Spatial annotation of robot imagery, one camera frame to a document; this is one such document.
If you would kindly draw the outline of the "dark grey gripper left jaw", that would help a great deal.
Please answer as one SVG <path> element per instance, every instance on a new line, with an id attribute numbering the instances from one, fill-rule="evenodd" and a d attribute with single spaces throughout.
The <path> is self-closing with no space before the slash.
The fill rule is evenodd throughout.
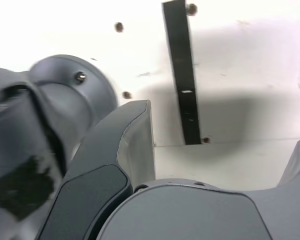
<path id="1" fill-rule="evenodd" d="M 155 178 L 151 102 L 130 101 L 83 139 L 37 239 L 96 239 L 107 218 L 135 188 Z"/>

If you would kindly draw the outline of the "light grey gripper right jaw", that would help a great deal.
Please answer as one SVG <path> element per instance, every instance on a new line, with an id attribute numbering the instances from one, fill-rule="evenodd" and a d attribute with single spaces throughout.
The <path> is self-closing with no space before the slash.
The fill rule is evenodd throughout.
<path id="1" fill-rule="evenodd" d="M 300 140 L 276 187 L 157 184 L 109 216 L 99 240 L 300 240 Z"/>

